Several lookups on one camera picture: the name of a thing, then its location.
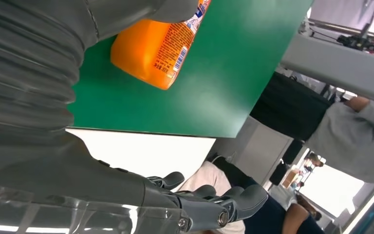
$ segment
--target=pipe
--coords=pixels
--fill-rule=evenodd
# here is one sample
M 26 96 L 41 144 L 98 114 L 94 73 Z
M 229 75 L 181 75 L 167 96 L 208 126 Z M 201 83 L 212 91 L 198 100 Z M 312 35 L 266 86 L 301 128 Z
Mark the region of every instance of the pipe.
M 356 29 L 356 28 L 351 28 L 347 26 L 342 26 L 334 23 L 328 23 L 328 22 L 323 22 L 319 21 L 316 19 L 309 19 L 309 24 L 314 27 L 342 33 L 342 34 L 347 34 L 347 35 L 360 35 L 362 33 L 362 30 Z M 370 39 L 374 40 L 374 33 L 372 32 L 367 32 L 367 35 L 369 36 Z

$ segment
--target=barcode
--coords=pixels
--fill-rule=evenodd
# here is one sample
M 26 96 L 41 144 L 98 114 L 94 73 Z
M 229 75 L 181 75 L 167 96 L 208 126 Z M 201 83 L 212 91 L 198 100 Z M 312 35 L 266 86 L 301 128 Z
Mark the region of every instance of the barcode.
M 178 59 L 175 62 L 175 65 L 173 68 L 174 71 L 178 72 L 178 70 L 180 70 L 181 64 L 183 63 L 184 58 L 186 57 L 187 50 L 188 50 L 187 47 L 183 46 L 183 48 L 181 49 L 180 55 L 178 56 Z

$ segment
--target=bolt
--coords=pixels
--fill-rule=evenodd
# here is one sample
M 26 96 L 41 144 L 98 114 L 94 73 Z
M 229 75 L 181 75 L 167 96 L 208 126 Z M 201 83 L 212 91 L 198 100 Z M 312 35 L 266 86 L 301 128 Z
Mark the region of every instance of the bolt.
M 219 219 L 217 220 L 220 227 L 224 227 L 228 222 L 228 214 L 226 211 L 222 211 L 219 214 Z
M 186 219 L 185 218 L 182 218 L 182 219 L 180 219 L 180 221 L 178 221 L 178 226 L 180 228 L 183 228 L 185 225 L 186 225 Z

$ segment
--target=white tabletop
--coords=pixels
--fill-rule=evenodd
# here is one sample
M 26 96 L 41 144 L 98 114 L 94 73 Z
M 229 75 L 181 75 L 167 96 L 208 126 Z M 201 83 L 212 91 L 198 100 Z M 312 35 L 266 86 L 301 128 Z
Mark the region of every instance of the white tabletop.
M 190 178 L 201 166 L 215 139 L 84 129 L 67 129 L 80 137 L 91 155 L 111 167 L 148 177 L 178 171 Z

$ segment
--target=white wall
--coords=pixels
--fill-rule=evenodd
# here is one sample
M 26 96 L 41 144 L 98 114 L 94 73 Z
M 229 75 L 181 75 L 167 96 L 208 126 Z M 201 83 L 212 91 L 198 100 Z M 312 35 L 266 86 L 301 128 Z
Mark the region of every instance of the white wall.
M 217 139 L 211 152 L 234 156 L 233 163 L 263 185 L 292 140 L 248 117 L 236 138 Z
M 80 137 L 91 155 L 148 177 L 181 172 L 187 180 L 204 162 L 215 139 L 142 133 L 67 129 Z

